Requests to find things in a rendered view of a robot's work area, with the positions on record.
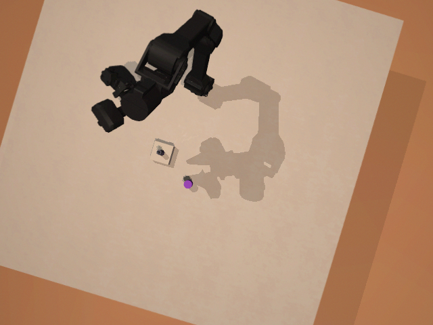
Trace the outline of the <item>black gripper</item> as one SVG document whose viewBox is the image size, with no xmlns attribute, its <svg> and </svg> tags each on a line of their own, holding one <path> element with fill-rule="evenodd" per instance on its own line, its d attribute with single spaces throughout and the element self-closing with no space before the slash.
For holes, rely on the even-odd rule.
<svg viewBox="0 0 433 325">
<path fill-rule="evenodd" d="M 138 83 L 139 82 L 132 84 L 130 89 L 124 91 L 120 95 L 120 98 L 122 98 L 124 94 L 130 91 Z M 121 106 L 116 107 L 112 100 L 106 99 L 96 103 L 91 107 L 91 111 L 98 120 L 97 124 L 100 127 L 103 127 L 105 132 L 109 133 L 124 124 L 123 117 L 126 116 L 126 114 L 122 111 Z"/>
</svg>

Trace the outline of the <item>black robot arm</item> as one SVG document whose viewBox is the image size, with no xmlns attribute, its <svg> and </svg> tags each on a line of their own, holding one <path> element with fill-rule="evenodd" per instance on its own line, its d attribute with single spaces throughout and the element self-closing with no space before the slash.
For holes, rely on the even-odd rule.
<svg viewBox="0 0 433 325">
<path fill-rule="evenodd" d="M 188 53 L 194 48 L 191 71 L 184 88 L 195 95 L 208 96 L 214 78 L 206 74 L 211 53 L 223 38 L 223 30 L 214 17 L 196 10 L 193 16 L 174 33 L 164 32 L 152 39 L 136 69 L 140 81 L 123 65 L 109 66 L 101 71 L 100 79 L 115 90 L 114 98 L 139 82 L 120 100 L 122 111 L 134 121 L 143 121 L 170 95 L 187 69 Z M 157 68 L 152 70 L 146 63 Z M 207 95 L 207 96 L 206 96 Z"/>
</svg>

